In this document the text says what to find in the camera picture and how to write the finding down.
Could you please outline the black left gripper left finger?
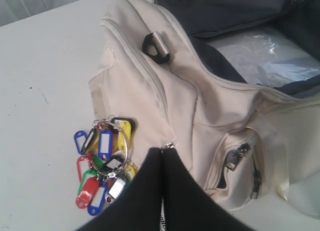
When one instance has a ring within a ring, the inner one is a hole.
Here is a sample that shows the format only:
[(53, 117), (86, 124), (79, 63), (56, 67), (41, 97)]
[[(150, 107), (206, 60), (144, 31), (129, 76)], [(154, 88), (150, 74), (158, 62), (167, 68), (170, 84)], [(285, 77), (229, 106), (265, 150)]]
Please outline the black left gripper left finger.
[(152, 147), (130, 184), (79, 231), (159, 231), (162, 211), (162, 152)]

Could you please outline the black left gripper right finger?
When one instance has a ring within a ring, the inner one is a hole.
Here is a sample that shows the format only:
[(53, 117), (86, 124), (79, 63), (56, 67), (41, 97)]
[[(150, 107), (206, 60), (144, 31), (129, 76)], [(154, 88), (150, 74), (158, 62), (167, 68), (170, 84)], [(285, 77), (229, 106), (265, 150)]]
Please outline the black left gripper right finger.
[(177, 151), (161, 151), (161, 181), (167, 231), (251, 231), (195, 182)]

